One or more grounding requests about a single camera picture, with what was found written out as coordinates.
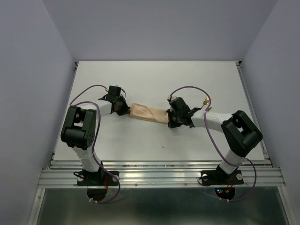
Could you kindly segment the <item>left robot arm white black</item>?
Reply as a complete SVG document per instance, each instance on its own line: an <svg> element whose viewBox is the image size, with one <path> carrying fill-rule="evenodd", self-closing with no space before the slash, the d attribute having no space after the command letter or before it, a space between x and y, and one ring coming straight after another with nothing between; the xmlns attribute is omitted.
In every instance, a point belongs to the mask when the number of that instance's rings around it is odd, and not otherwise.
<svg viewBox="0 0 300 225"><path fill-rule="evenodd" d="M106 94L95 102L75 101L93 87L102 87ZM100 130L101 118L113 113L118 116L130 113L125 100L126 92L119 86L108 88L96 84L86 88L69 103L62 126L60 138L72 148L82 163L82 171L75 173L80 182L89 181L95 185L104 181L105 170L95 153L96 140Z"/></svg>

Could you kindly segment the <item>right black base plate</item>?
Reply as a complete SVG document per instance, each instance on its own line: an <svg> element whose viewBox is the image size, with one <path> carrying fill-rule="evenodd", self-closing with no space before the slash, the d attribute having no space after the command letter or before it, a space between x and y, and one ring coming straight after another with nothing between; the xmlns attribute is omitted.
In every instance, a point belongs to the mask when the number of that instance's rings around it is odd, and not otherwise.
<svg viewBox="0 0 300 225"><path fill-rule="evenodd" d="M202 186L209 187L212 185L228 185L233 182L234 185L244 184L241 170L235 170L231 174L217 170L204 170L201 171L198 183Z"/></svg>

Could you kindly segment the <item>gold fork black handle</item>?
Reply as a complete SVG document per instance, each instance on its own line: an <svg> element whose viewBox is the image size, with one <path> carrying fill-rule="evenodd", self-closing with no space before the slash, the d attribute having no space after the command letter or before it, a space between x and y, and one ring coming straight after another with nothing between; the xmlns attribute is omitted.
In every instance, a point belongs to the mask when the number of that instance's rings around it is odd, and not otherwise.
<svg viewBox="0 0 300 225"><path fill-rule="evenodd" d="M196 107L196 110L206 110L208 107L205 108L206 105L208 105L210 103L210 100L208 97L205 98L205 100L203 101L203 104L201 107Z"/></svg>

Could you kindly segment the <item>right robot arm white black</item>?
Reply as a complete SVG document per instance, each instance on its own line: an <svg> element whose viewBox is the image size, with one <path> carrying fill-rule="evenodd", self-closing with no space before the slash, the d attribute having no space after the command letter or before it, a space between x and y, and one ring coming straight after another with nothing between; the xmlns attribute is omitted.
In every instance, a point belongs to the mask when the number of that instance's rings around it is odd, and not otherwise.
<svg viewBox="0 0 300 225"><path fill-rule="evenodd" d="M210 131L215 130L224 134L229 151L221 157L222 162L216 170L216 179L221 183L226 183L233 177L233 172L263 139L261 131L244 111L216 113L197 107L190 109L181 97L171 97L168 102L169 128L178 128L182 125L205 128L215 147L217 145Z"/></svg>

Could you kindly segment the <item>aluminium rail frame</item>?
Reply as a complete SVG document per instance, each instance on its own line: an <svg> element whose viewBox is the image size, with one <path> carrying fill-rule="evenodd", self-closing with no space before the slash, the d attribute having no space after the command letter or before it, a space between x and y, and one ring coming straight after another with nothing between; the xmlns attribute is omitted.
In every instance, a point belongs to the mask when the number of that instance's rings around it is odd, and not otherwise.
<svg viewBox="0 0 300 225"><path fill-rule="evenodd" d="M31 225L294 225L297 223L282 172L264 159L245 163L238 201L214 197L198 179L216 160L106 161L120 171L121 195L89 203L75 183L76 160L52 160L43 170L30 213Z"/></svg>

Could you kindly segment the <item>peach cloth napkin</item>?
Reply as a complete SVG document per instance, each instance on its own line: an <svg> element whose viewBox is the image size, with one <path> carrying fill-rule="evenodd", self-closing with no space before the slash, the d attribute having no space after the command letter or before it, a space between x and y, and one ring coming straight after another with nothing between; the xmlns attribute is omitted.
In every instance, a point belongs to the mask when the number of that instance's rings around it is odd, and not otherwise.
<svg viewBox="0 0 300 225"><path fill-rule="evenodd" d="M156 123L168 124L168 113L164 109L157 109L146 105L133 103L131 106L131 112L129 114L131 118L151 121Z"/></svg>

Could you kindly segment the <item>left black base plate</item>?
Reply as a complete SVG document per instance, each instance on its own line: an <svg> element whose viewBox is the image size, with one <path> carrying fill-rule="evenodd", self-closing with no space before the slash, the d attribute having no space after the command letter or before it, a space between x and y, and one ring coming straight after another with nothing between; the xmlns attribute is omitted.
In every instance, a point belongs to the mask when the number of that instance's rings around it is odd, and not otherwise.
<svg viewBox="0 0 300 225"><path fill-rule="evenodd" d="M99 172L81 170L79 172L73 172L73 175L77 178L77 186L80 187L116 187L118 185L115 178L102 170Z"/></svg>

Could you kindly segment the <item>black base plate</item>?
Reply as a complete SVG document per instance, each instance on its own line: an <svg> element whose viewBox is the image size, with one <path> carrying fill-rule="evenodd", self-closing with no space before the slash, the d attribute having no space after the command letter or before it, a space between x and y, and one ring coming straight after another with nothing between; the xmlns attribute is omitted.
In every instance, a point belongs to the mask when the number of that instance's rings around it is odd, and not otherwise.
<svg viewBox="0 0 300 225"><path fill-rule="evenodd" d="M244 184L241 170L235 170L231 174L217 170L204 170L201 171L198 183L202 186L209 187L212 185L228 185L233 182L234 185Z"/></svg>
<svg viewBox="0 0 300 225"><path fill-rule="evenodd" d="M79 172L73 172L73 175L77 178L77 186L80 187L116 187L118 185L115 178L102 170L99 172L81 170Z"/></svg>

